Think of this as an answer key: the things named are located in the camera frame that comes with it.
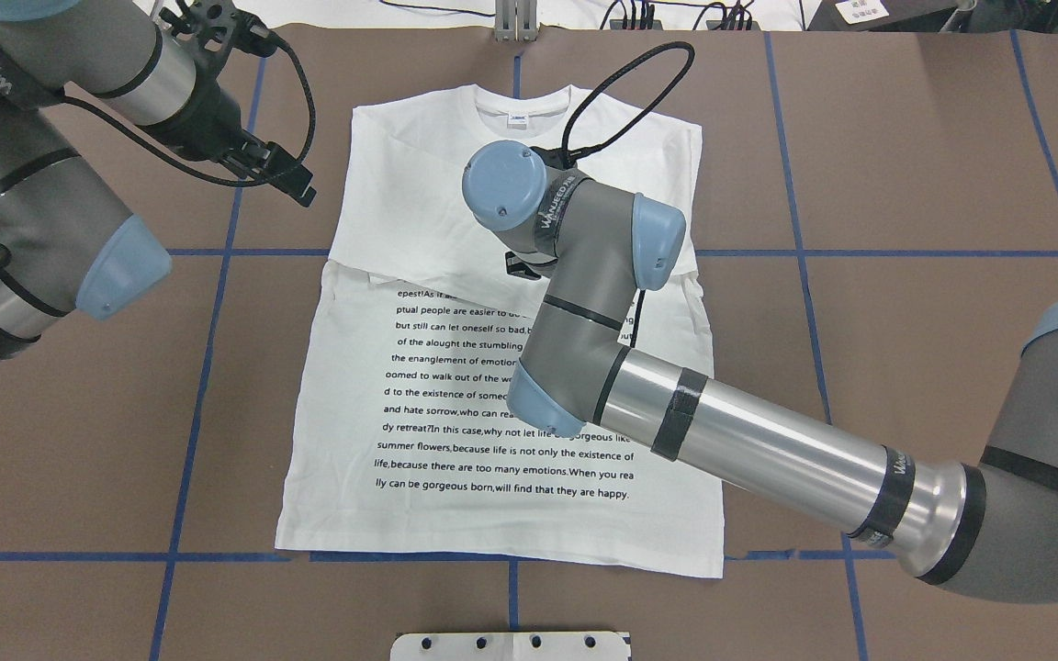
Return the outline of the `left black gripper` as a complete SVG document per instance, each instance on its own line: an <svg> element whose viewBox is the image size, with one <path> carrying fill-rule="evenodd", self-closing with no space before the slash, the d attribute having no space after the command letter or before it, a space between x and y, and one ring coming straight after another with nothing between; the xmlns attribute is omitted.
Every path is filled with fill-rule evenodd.
<svg viewBox="0 0 1058 661"><path fill-rule="evenodd" d="M238 102L218 81L195 86L184 108L158 125L158 141L185 162L232 166L242 180L264 181L305 208L316 197L312 172L276 142L247 140Z"/></svg>

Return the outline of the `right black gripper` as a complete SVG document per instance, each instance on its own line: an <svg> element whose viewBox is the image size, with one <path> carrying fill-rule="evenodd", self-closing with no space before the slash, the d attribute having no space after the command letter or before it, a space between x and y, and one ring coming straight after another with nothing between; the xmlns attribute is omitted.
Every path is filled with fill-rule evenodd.
<svg viewBox="0 0 1058 661"><path fill-rule="evenodd" d="M542 252L521 252L507 251L504 256L505 273L518 279L536 281L549 279L553 276L557 268L554 256L543 254Z"/></svg>

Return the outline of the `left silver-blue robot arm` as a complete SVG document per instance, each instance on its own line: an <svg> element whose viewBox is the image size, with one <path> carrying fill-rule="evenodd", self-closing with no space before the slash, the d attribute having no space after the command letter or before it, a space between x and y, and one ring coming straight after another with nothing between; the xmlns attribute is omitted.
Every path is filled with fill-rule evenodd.
<svg viewBox="0 0 1058 661"><path fill-rule="evenodd" d="M42 116L88 110L152 155L217 185L272 185L310 205L302 157L255 137L219 84L232 50L288 42L231 1L0 1L0 363L75 310L108 319L163 281L171 255Z"/></svg>

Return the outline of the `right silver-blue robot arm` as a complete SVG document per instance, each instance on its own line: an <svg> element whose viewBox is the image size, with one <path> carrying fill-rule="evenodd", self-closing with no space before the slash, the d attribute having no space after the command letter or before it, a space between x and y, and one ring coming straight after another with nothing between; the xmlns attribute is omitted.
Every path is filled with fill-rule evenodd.
<svg viewBox="0 0 1058 661"><path fill-rule="evenodd" d="M466 204L547 279L507 406L539 432L596 424L893 553L964 596L1058 602L1058 304L1024 344L977 465L927 465L902 451L620 343L638 290L665 284L685 215L562 169L511 140L479 148Z"/></svg>

